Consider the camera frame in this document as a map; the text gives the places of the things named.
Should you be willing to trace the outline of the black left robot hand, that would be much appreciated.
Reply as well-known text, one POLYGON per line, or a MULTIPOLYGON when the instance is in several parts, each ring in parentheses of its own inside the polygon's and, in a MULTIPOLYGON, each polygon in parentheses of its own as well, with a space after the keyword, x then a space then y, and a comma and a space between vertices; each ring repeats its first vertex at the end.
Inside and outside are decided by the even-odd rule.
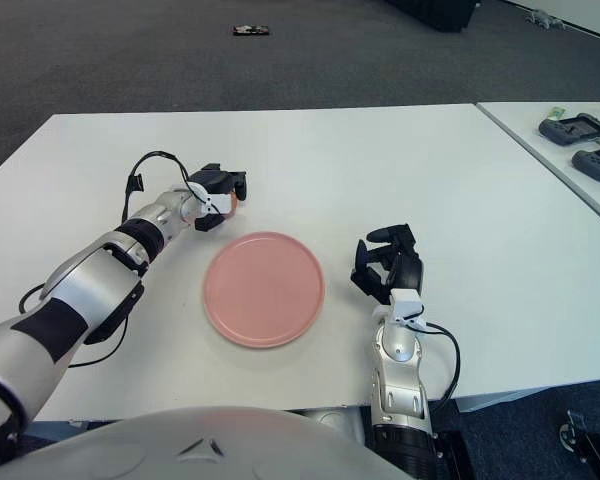
POLYGON ((187 178, 196 206, 190 208, 195 215, 194 228, 207 232, 234 215, 238 203, 247 197, 244 171, 222 170, 218 163, 207 164, 187 178))

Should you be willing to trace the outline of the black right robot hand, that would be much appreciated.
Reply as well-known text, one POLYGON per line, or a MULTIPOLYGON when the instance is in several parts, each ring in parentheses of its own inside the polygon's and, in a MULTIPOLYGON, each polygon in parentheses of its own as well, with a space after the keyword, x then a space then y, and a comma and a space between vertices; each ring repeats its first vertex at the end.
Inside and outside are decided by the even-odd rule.
POLYGON ((379 247, 368 250, 365 242, 359 240, 350 276, 364 294, 389 305, 393 289, 421 293, 423 263, 408 224, 376 229, 367 234, 366 241, 379 247))

